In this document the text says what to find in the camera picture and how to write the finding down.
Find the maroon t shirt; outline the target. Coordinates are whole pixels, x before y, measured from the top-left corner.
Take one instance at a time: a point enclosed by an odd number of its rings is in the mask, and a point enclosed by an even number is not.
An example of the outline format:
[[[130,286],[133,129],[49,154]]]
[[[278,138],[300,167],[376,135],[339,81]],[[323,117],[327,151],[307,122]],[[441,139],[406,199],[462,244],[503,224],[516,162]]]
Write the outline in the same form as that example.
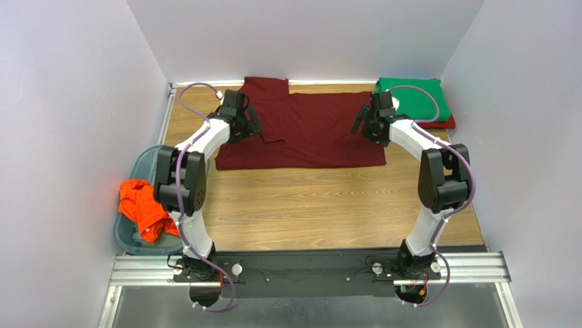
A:
[[[371,92],[292,93],[286,79],[245,77],[261,133],[221,146],[218,170],[385,165],[385,150],[351,132]]]

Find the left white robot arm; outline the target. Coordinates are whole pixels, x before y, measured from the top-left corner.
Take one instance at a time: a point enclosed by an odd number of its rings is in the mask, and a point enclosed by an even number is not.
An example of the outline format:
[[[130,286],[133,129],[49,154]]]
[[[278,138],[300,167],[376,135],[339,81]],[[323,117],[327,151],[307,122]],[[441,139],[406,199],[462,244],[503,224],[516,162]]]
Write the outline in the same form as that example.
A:
[[[221,146],[261,132],[250,97],[241,91],[217,94],[220,105],[203,116],[201,127],[177,146],[158,151],[153,196],[169,213],[182,241],[182,259],[175,275],[202,280],[218,271],[212,263],[214,243],[209,237],[202,207],[207,196],[207,162]]]

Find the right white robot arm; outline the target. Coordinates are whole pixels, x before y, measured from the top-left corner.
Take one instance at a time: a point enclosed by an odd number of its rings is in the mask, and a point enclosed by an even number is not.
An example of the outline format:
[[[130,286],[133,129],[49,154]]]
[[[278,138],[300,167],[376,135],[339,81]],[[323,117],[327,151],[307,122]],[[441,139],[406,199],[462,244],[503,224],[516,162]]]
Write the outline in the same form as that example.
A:
[[[351,131],[383,147],[397,144],[419,161],[421,209],[393,266],[401,277],[415,277],[434,262],[449,218],[470,202],[474,177],[469,171],[469,152],[464,145],[442,141],[400,114],[389,90],[371,95],[370,104],[359,110]]]

